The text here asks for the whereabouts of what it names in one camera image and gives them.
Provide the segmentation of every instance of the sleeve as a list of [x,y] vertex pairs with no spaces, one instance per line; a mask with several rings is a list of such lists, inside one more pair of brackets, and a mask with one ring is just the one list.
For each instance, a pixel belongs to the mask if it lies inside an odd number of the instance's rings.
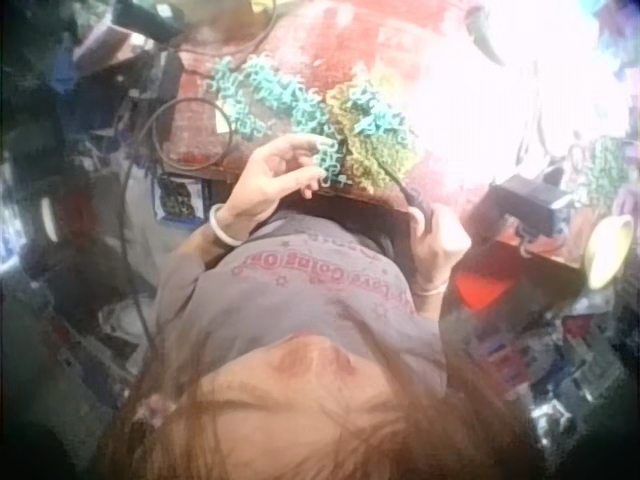
[[204,264],[195,255],[175,252],[162,270],[155,301],[158,325],[170,322],[184,310],[205,271]]

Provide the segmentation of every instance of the fabric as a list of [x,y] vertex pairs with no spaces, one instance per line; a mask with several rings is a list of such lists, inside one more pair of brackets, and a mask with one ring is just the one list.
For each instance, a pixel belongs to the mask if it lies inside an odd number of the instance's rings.
[[199,345],[210,371],[300,332],[371,358],[353,323],[339,318],[338,299],[444,393],[444,372],[423,359],[444,361],[438,323],[416,315],[409,286],[390,259],[330,220],[277,218],[209,271],[194,256],[175,255],[156,309],[167,351],[188,355],[184,345]]

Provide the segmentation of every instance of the hand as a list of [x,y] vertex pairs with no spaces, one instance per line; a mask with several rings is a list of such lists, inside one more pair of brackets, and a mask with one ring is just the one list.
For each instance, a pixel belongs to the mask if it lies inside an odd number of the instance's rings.
[[220,228],[232,238],[246,240],[251,230],[269,218],[281,198],[300,190],[310,199],[326,172],[313,166],[318,144],[330,142],[311,134],[287,134],[257,148],[218,213]]
[[463,257],[471,239],[449,207],[433,205],[432,232],[425,233],[425,219],[420,210],[409,207],[411,250],[416,264],[415,286],[429,291],[444,285],[451,270]]

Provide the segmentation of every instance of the bracelet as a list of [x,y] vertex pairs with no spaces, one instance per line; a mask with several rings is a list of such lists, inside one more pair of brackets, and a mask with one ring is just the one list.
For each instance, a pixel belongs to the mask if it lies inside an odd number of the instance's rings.
[[446,282],[444,282],[442,285],[440,285],[439,287],[436,287],[434,289],[431,290],[426,290],[426,291],[418,291],[416,290],[416,288],[412,288],[413,290],[413,294],[418,296],[418,297],[430,297],[431,295],[437,295],[438,293],[443,293],[447,290],[447,287],[449,286],[449,280],[447,280]]
[[216,234],[216,237],[218,237],[222,241],[222,243],[225,243],[226,245],[229,245],[230,247],[233,247],[233,248],[239,247],[244,242],[242,240],[236,240],[235,238],[231,238],[229,235],[224,233],[220,228],[220,225],[218,225],[218,221],[216,220],[216,212],[220,210],[223,206],[224,206],[224,203],[219,203],[211,207],[211,210],[209,211],[209,225],[211,225],[211,228],[213,229],[213,233]]

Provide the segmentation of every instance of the table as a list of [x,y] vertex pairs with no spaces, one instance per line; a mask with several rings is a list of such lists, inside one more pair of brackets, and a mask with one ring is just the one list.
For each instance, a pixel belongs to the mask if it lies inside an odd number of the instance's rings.
[[[392,72],[394,100],[421,146],[419,160],[404,181],[427,201],[452,207],[465,222],[490,182],[515,171],[533,105],[531,79],[491,63],[469,40],[464,19],[470,5],[470,0],[306,0],[278,21],[256,53],[268,52],[280,71],[300,74],[307,87],[321,92],[351,80],[358,65],[370,72]],[[258,30],[268,18],[261,20]],[[215,42],[187,46],[211,52],[232,48]],[[213,98],[205,82],[215,60],[180,55],[186,71],[178,97]],[[278,128],[286,131],[286,126],[276,126],[280,133]],[[197,165],[216,158],[225,142],[226,134],[216,131],[213,109],[184,103],[175,108],[163,148],[178,162]],[[233,181],[257,145],[238,141],[219,165],[189,175]],[[325,193],[406,210],[392,184],[375,193],[357,188]],[[580,228],[572,226],[575,241],[570,238],[560,245],[557,239],[542,239],[530,250],[578,268],[579,246],[595,225],[591,217],[583,215]],[[499,238],[513,245],[519,242],[513,224]]]

